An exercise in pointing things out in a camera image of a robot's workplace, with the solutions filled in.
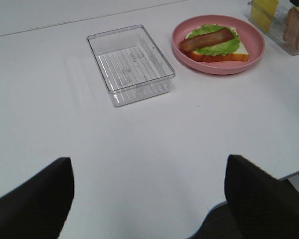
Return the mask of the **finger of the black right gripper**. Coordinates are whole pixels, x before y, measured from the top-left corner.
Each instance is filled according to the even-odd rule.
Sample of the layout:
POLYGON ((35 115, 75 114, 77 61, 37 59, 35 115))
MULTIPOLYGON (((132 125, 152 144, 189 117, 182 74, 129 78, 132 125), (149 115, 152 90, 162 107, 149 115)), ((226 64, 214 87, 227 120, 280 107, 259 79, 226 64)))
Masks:
POLYGON ((296 7, 299 7, 299 0, 290 0, 290 2, 296 6, 296 7))

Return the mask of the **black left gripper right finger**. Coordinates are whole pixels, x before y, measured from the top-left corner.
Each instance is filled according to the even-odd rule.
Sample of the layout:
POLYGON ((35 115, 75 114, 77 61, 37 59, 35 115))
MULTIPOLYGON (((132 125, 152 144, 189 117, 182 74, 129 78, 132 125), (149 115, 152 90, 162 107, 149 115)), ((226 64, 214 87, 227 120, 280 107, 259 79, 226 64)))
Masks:
POLYGON ((240 155, 229 155, 225 197, 245 239, 299 239, 299 192, 240 155))

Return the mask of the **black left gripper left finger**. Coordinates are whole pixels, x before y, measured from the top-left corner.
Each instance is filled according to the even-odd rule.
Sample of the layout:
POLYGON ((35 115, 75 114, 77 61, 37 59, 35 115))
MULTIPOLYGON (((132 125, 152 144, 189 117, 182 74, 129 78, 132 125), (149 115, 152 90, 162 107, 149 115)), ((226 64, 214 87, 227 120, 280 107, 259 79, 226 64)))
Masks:
POLYGON ((0 239, 57 239, 74 198, 69 157, 61 157, 0 197, 0 239))

